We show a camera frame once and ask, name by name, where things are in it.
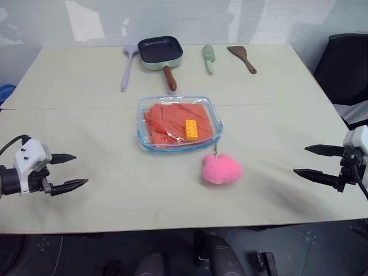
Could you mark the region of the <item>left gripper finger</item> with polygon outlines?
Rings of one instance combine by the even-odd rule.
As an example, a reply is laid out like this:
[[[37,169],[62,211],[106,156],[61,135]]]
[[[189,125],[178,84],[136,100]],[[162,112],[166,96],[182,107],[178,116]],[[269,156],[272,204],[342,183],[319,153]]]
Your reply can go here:
[[[71,192],[83,186],[88,181],[89,181],[88,179],[73,179],[73,180],[64,182],[62,185],[52,186],[52,196],[56,196],[56,195],[58,196],[64,193]]]
[[[61,164],[76,159],[76,156],[71,154],[52,154],[51,164]]]

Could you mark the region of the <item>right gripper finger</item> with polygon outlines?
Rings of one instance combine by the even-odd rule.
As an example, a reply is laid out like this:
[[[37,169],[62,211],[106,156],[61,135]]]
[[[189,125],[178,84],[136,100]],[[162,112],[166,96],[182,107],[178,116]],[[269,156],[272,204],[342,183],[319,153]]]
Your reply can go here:
[[[342,157],[344,154],[344,147],[334,145],[323,145],[323,144],[310,145],[308,147],[305,147],[304,150],[322,156]]]
[[[307,180],[327,186],[335,187],[338,183],[337,176],[328,175],[323,173],[322,171],[311,169],[293,169],[293,172]]]

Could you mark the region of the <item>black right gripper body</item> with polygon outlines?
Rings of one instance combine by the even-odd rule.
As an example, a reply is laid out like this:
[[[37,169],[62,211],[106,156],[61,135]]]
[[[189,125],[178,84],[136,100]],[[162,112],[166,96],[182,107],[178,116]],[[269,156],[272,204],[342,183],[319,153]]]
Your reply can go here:
[[[346,184],[355,185],[357,177],[363,178],[363,151],[360,148],[345,149],[340,161],[341,170],[335,189],[343,192]]]

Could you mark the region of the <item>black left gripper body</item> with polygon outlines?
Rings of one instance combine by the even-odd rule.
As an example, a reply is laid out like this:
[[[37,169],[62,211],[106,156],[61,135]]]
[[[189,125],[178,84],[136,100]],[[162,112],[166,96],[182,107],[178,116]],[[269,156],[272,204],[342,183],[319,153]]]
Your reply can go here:
[[[30,193],[44,192],[53,195],[53,184],[47,179],[49,170],[44,167],[40,171],[32,171],[28,176],[28,190]]]

